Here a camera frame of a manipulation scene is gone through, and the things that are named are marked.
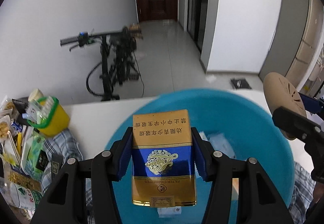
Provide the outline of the round tan wooden disc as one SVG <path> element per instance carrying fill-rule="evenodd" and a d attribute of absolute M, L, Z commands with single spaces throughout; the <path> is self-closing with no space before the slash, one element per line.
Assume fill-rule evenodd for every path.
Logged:
<path fill-rule="evenodd" d="M 283 75 L 271 72 L 263 81 L 264 96 L 272 114 L 272 121 L 288 140 L 305 142 L 307 135 L 298 133 L 294 125 L 294 115 L 306 118 L 302 98 L 294 85 Z"/>

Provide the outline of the blue gold cigarette carton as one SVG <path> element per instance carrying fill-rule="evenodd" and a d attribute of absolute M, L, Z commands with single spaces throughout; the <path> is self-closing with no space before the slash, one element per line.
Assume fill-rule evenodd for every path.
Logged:
<path fill-rule="evenodd" d="M 196 204 L 190 118 L 185 109 L 133 116 L 132 202 L 169 208 Z"/>

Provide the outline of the blue plaid shirt cloth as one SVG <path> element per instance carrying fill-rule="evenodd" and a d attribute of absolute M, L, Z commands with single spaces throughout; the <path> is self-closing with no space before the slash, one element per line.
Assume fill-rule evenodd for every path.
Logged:
<path fill-rule="evenodd" d="M 66 162 L 69 158 L 82 161 L 83 156 L 79 144 L 70 130 L 66 129 L 54 138 L 45 140 L 43 144 L 49 162 Z M 313 191 L 316 182 L 311 179 L 310 172 L 302 167 L 297 161 L 294 162 L 294 187 L 288 210 L 294 223 L 303 223 L 306 219 L 306 211 L 313 200 Z M 91 181 L 86 181 L 86 214 L 88 223 L 95 223 Z"/>

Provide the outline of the blue white flat packet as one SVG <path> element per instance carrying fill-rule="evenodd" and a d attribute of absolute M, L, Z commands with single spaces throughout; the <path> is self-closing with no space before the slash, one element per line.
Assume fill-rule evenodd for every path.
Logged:
<path fill-rule="evenodd" d="M 230 158 L 236 158 L 234 149 L 223 133 L 211 133 L 206 135 L 204 131 L 200 131 L 199 135 L 203 140 L 210 142 L 214 150 L 220 151 Z"/>

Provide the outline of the green tissue pack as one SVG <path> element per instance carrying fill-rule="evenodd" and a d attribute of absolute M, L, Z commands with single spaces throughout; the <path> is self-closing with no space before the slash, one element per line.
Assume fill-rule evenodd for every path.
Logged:
<path fill-rule="evenodd" d="M 25 174 L 38 182 L 41 182 L 49 162 L 44 141 L 44 137 L 33 133 L 24 143 L 22 150 L 21 167 Z"/>

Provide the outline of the snack bag pile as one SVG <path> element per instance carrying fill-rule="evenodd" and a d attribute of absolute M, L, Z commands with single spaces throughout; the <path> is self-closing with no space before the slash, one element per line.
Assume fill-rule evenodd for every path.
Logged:
<path fill-rule="evenodd" d="M 22 150 L 33 133 L 41 135 L 28 124 L 28 120 L 41 124 L 47 119 L 48 112 L 35 99 L 23 102 L 21 113 L 16 104 L 7 96 L 1 103 L 1 158 L 9 167 L 9 176 L 1 177 L 1 195 L 12 207 L 35 211 L 42 199 L 41 192 L 37 190 L 40 182 L 24 173 L 21 167 Z"/>

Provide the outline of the blue plastic basin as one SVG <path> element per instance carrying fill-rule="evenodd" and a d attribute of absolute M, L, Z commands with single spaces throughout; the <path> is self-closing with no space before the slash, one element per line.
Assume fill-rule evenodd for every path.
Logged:
<path fill-rule="evenodd" d="M 145 105 L 136 114 L 186 109 L 190 124 L 198 131 L 224 134 L 236 158 L 256 158 L 271 178 L 285 204 L 291 202 L 294 188 L 294 159 L 291 147 L 271 115 L 257 104 L 238 95 L 219 90 L 192 89 L 169 93 Z M 117 206 L 123 223 L 201 223 L 210 182 L 196 181 L 197 203 L 186 206 L 169 219 L 158 216 L 155 208 L 137 206 L 131 199 L 132 169 L 128 168 L 121 181 L 113 184 Z"/>

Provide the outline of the yellow bin green rim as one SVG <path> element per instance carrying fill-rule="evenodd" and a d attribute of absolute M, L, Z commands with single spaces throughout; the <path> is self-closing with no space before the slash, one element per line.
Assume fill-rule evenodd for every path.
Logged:
<path fill-rule="evenodd" d="M 28 120 L 28 124 L 31 127 L 37 129 L 47 138 L 58 135 L 59 133 L 67 129 L 70 123 L 70 117 L 65 112 L 64 108 L 62 108 L 62 106 L 59 103 L 59 100 L 56 97 L 42 97 L 37 101 L 43 107 L 49 98 L 53 99 L 53 104 L 47 119 L 44 122 L 41 122 L 41 124 L 36 124 Z"/>

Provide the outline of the gold grey refrigerator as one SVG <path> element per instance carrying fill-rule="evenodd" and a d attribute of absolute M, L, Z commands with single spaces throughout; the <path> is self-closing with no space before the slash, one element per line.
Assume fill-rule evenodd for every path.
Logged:
<path fill-rule="evenodd" d="M 314 57 L 322 25 L 321 0 L 281 0 L 276 31 L 260 79 L 276 72 L 297 87 Z"/>

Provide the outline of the black bicycle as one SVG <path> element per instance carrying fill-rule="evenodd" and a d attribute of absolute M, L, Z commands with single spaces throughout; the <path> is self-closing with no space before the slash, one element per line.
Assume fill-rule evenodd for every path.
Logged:
<path fill-rule="evenodd" d="M 83 48 L 95 43 L 100 44 L 101 60 L 89 72 L 86 78 L 87 91 L 100 97 L 102 101 L 119 100 L 120 96 L 114 93 L 116 85 L 122 86 L 127 81 L 142 80 L 135 51 L 137 50 L 137 38 L 142 38 L 141 31 L 130 31 L 125 26 L 120 31 L 87 33 L 81 32 L 75 37 L 60 40 L 60 45 L 71 44 L 70 51 L 76 48 Z M 90 77 L 101 68 L 99 76 L 103 85 L 103 92 L 96 92 L 90 87 Z"/>

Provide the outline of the cardboard box on floor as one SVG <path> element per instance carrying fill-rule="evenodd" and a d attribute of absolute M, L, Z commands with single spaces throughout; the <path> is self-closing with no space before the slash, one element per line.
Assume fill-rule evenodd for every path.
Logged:
<path fill-rule="evenodd" d="M 128 27 L 130 31 L 141 31 L 141 27 L 139 24 L 132 24 Z"/>

